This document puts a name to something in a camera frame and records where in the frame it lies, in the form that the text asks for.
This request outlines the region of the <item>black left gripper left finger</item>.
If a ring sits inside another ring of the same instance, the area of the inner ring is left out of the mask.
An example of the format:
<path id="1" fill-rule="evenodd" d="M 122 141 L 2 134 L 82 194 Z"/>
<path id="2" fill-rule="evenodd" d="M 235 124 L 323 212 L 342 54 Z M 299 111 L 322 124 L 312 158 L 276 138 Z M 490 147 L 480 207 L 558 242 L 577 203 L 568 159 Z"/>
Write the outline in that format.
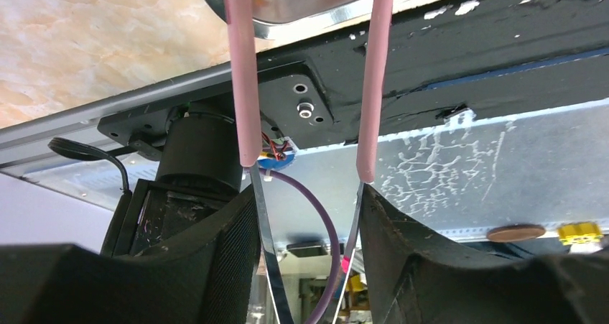
<path id="1" fill-rule="evenodd" d="M 71 244 L 3 246 L 1 321 L 245 323 L 260 253 L 252 187 L 136 256 Z"/>

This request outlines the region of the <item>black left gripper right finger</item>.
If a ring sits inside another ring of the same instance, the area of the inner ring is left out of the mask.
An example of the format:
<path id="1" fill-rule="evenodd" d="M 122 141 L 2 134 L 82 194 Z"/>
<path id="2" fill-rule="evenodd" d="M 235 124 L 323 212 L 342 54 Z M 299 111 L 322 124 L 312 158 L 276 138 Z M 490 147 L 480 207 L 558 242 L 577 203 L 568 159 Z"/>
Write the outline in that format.
<path id="1" fill-rule="evenodd" d="M 361 191 L 375 323 L 606 323 L 608 252 L 513 261 L 463 246 Z"/>

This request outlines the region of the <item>metal tongs with pink tips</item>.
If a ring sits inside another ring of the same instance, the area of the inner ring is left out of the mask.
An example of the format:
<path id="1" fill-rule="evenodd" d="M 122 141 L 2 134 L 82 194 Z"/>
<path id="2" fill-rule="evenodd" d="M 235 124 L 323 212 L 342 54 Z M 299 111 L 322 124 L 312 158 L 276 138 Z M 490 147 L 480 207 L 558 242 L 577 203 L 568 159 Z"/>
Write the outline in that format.
<path id="1" fill-rule="evenodd" d="M 375 179 L 382 89 L 393 2 L 394 0 L 373 0 L 356 154 L 356 169 L 362 185 L 371 183 Z M 293 317 L 276 257 L 264 198 L 262 171 L 257 162 L 262 152 L 262 133 L 252 16 L 253 2 L 252 0 L 224 0 L 224 3 L 228 25 L 240 163 L 249 171 L 254 189 L 259 232 L 274 311 L 279 323 L 292 323 Z"/>

